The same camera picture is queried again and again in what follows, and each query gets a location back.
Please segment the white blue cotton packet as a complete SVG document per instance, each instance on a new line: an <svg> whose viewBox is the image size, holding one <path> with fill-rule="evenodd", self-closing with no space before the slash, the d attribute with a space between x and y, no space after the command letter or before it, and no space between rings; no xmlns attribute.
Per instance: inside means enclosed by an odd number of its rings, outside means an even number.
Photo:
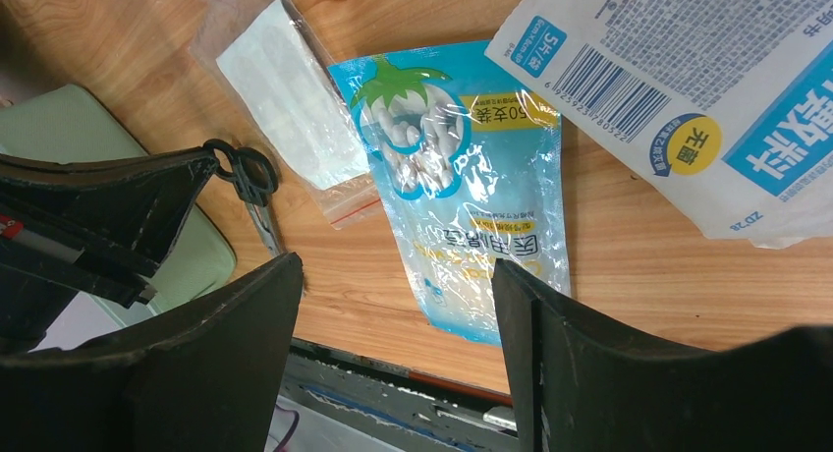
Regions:
<svg viewBox="0 0 833 452"><path fill-rule="evenodd" d="M523 0L486 56L709 239L832 233L832 0Z"/></svg>

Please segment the black handled scissors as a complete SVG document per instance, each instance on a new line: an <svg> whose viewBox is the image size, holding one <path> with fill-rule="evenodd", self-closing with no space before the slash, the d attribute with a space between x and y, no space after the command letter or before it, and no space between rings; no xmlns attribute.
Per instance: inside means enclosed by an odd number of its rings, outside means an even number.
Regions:
<svg viewBox="0 0 833 452"><path fill-rule="evenodd" d="M219 139L208 140L202 147L215 157L224 157L228 165L224 167L219 162L215 175L234 187L270 255L282 254L284 248L270 210L271 198L279 185L277 171L270 159L255 148L233 147Z"/></svg>

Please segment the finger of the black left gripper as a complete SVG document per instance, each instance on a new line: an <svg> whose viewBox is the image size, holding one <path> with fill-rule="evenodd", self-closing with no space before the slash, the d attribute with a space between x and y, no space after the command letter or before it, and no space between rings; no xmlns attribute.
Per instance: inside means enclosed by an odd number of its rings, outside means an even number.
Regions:
<svg viewBox="0 0 833 452"><path fill-rule="evenodd" d="M59 164L1 157L1 211L31 231L152 277L219 160L202 147Z"/></svg>
<svg viewBox="0 0 833 452"><path fill-rule="evenodd" d="M103 275L78 267L9 240L1 240L1 267L75 291L115 302L124 308L148 304L156 289L132 273L125 277Z"/></svg>

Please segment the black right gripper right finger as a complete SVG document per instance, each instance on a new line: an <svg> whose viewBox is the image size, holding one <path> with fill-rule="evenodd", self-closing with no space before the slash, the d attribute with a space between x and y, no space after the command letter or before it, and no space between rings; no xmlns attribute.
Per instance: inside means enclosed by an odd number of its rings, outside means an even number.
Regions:
<svg viewBox="0 0 833 452"><path fill-rule="evenodd" d="M524 451L828 451L832 329L728 351L660 338L501 259L492 276Z"/></svg>

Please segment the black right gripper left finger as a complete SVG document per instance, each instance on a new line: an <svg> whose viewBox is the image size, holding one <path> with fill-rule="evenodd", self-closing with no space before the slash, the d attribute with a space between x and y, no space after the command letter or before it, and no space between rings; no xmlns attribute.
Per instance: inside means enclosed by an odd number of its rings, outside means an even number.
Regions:
<svg viewBox="0 0 833 452"><path fill-rule="evenodd" d="M303 293L282 254L72 350L1 360L5 451L260 451Z"/></svg>

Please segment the mint green medicine kit case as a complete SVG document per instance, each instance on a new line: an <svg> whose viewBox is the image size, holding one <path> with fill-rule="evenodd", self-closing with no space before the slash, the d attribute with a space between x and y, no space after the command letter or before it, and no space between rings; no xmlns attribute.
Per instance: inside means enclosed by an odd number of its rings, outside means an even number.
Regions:
<svg viewBox="0 0 833 452"><path fill-rule="evenodd" d="M86 89L1 112L1 350L38 347L75 296L172 308L222 286L235 259L196 207L218 167L201 148L151 155Z"/></svg>

